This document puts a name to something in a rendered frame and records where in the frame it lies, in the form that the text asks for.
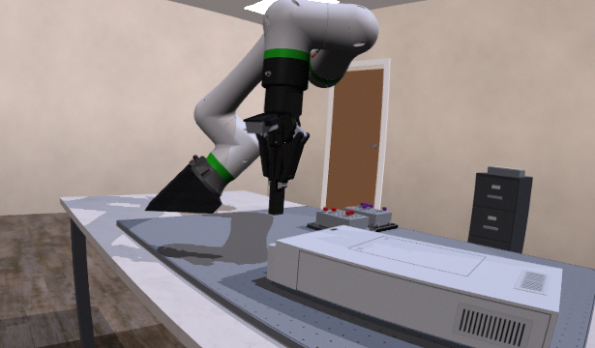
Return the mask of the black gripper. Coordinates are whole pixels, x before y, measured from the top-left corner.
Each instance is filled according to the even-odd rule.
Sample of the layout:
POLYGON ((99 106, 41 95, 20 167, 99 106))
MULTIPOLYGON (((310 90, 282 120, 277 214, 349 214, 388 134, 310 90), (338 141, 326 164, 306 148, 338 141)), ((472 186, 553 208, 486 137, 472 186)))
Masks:
POLYGON ((294 179, 304 145, 310 138, 310 134, 300 128, 303 93, 293 88, 265 89, 264 113, 281 114, 277 129, 255 134, 263 176, 268 178, 270 187, 269 215, 283 214, 284 190, 288 180, 294 179))

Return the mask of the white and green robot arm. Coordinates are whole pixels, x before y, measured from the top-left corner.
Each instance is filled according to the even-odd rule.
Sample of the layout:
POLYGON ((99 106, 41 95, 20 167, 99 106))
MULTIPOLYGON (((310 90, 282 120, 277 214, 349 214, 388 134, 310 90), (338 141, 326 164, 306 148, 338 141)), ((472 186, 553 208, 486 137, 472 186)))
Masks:
POLYGON ((357 54, 373 47, 379 31, 375 16, 363 6, 313 0, 276 0, 262 24, 264 33, 257 43, 194 109, 196 124, 215 149, 206 159, 194 155, 189 164, 218 198, 260 156, 255 133, 275 130, 281 123, 277 113, 244 120, 236 114, 256 85, 262 80, 265 89, 306 91, 309 82, 330 88, 357 54))

